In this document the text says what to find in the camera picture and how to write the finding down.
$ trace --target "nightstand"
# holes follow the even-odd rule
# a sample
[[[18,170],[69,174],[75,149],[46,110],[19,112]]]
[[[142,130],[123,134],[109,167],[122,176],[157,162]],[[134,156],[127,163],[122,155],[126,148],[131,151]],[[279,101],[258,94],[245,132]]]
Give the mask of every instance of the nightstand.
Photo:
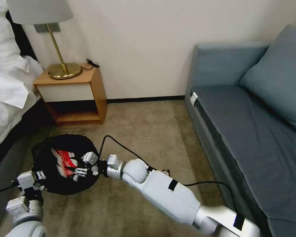
[[[89,64],[81,66],[91,68]],[[45,70],[34,86],[57,126],[104,123],[107,104],[99,68],[83,69],[66,80],[52,79]]]

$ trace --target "brass lamp base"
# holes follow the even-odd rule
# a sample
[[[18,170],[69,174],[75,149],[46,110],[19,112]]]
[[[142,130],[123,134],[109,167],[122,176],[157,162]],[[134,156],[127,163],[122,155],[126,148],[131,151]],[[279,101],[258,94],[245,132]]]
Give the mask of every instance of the brass lamp base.
[[[75,63],[52,64],[48,68],[48,75],[57,80],[75,77],[82,72],[80,65]]]

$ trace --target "sofa armrest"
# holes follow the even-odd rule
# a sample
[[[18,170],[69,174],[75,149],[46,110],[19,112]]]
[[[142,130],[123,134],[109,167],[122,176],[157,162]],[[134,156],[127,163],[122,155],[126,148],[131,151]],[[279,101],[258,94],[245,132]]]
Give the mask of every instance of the sofa armrest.
[[[264,55],[266,42],[199,43],[195,46],[186,94],[194,86],[232,85]]]

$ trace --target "white duvet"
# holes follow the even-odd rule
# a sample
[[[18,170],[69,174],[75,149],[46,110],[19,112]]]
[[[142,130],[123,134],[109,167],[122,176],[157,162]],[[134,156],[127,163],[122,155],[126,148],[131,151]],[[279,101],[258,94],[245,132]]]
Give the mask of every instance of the white duvet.
[[[39,74],[42,73],[42,68],[39,63],[31,57],[27,56],[25,59],[28,61],[28,72],[16,69],[15,71],[9,72],[9,74],[18,80],[23,81],[29,91],[29,94],[22,109],[0,102],[0,143],[3,142],[11,129],[21,121],[23,114],[28,111],[39,99],[39,95],[34,93],[33,81]]]

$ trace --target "bed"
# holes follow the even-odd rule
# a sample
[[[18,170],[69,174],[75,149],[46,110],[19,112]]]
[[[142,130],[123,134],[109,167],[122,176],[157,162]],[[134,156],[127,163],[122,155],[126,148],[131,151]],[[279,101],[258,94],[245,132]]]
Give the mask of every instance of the bed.
[[[21,81],[28,95],[21,108],[0,101],[0,189],[9,186],[11,180],[20,173],[31,130],[37,126],[38,117],[41,116],[38,111],[46,116],[42,103],[39,102],[39,96],[32,86],[33,80],[42,72],[42,68],[36,61],[37,58],[22,26],[12,22],[9,12],[6,13],[6,19],[12,26],[15,42],[27,68],[10,71],[7,76],[0,72],[0,76],[4,77],[3,79],[12,77],[11,80]],[[12,190],[0,193],[0,221],[11,193]]]

